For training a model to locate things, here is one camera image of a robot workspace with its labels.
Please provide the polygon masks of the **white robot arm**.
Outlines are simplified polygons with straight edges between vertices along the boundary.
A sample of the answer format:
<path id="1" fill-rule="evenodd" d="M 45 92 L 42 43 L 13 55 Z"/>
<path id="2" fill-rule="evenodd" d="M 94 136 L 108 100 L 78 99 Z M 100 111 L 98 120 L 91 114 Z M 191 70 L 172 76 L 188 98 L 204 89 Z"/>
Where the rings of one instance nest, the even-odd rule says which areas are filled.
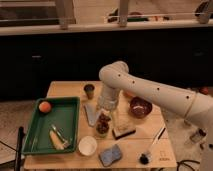
<path id="1" fill-rule="evenodd" d="M 146 101 L 178 114 L 207 132 L 200 171 L 213 171 L 213 97 L 188 89 L 178 88 L 129 74 L 128 65 L 117 61 L 99 71 L 102 89 L 98 106 L 115 110 L 121 90 L 131 92 Z"/>

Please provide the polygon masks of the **orange object behind arm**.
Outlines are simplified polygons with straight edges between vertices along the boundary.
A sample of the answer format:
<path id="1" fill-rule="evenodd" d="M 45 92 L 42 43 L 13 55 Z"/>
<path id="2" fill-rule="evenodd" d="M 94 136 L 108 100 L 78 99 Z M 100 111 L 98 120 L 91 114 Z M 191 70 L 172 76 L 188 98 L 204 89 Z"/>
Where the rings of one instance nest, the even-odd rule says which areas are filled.
<path id="1" fill-rule="evenodd" d="M 126 97 L 126 98 L 133 98 L 135 97 L 135 95 L 131 92 L 128 92 L 128 91 L 123 91 L 123 95 Z"/>

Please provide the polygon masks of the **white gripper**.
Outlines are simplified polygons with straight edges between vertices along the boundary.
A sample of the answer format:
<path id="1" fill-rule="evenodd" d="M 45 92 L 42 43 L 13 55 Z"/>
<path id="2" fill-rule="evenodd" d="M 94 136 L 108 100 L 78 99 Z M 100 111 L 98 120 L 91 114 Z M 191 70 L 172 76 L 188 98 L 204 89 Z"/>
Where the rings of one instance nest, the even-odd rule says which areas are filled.
<path id="1" fill-rule="evenodd" d="M 115 110 L 119 102 L 119 93 L 119 89 L 103 84 L 97 101 L 98 107 L 108 111 Z"/>

